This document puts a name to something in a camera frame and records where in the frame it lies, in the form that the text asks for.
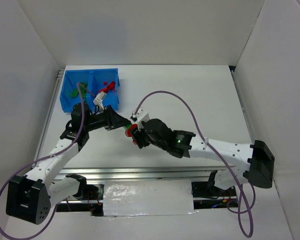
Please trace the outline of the red green lego tower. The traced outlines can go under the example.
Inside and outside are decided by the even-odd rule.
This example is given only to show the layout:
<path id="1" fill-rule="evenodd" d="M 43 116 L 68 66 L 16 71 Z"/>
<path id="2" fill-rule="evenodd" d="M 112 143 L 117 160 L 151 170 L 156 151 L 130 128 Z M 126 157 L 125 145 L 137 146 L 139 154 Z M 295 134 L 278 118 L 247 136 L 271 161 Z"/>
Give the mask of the red green lego tower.
<path id="1" fill-rule="evenodd" d="M 127 125 L 125 126 L 125 135 L 129 138 L 132 139 L 132 142 L 137 145 L 137 142 L 136 140 L 134 139 L 133 135 L 132 135 L 132 132 L 138 128 L 138 125 L 137 124 L 130 124 L 130 125 Z"/>

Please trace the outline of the red 2x4 lego brick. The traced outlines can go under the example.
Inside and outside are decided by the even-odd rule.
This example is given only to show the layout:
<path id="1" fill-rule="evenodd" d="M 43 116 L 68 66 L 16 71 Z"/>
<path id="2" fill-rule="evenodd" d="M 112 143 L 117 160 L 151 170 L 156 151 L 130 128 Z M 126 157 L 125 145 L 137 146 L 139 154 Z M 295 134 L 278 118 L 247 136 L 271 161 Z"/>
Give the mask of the red 2x4 lego brick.
<path id="1" fill-rule="evenodd" d="M 107 89 L 108 91 L 112 91 L 112 90 L 115 89 L 115 87 L 116 87 L 116 82 L 115 82 L 115 81 L 112 81 L 111 83 L 109 83 L 109 84 L 107 85 L 106 89 Z"/>

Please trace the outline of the dark green 2x2 lego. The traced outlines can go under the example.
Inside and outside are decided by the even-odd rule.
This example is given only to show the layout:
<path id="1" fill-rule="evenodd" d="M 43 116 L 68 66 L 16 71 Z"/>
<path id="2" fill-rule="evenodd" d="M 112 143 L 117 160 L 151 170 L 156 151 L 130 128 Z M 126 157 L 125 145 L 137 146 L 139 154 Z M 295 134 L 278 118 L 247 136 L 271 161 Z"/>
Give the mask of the dark green 2x2 lego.
<path id="1" fill-rule="evenodd" d="M 80 82 L 79 87 L 82 91 L 87 91 L 88 90 L 88 84 L 85 82 Z"/>

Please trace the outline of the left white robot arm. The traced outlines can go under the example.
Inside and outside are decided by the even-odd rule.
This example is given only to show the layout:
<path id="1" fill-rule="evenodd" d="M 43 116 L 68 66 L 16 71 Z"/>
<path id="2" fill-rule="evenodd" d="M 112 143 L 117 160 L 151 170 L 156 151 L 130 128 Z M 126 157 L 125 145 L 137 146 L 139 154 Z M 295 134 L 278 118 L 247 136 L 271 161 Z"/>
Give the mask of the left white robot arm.
<path id="1" fill-rule="evenodd" d="M 47 159 L 41 160 L 23 176 L 14 176 L 8 183 L 6 214 L 36 225 L 41 224 L 51 209 L 72 196 L 84 196 L 87 179 L 70 173 L 55 181 L 64 166 L 74 158 L 89 140 L 89 132 L 100 128 L 114 130 L 126 127 L 130 120 L 108 105 L 101 113 L 93 113 L 89 106 L 77 103 L 71 112 L 64 132 Z"/>

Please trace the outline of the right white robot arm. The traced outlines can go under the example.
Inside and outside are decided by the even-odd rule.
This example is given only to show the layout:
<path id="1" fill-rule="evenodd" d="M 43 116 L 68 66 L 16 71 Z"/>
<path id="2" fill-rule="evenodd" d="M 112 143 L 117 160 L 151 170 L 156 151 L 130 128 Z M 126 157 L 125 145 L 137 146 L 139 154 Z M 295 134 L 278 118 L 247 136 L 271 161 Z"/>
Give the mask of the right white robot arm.
<path id="1" fill-rule="evenodd" d="M 239 144 L 202 139 L 193 132 L 172 130 L 156 118 L 133 124 L 125 134 L 140 149 L 153 145 L 176 158 L 205 158 L 224 163 L 226 170 L 210 174 L 210 188 L 227 190 L 247 183 L 257 188 L 272 188 L 275 157 L 261 140 Z"/>

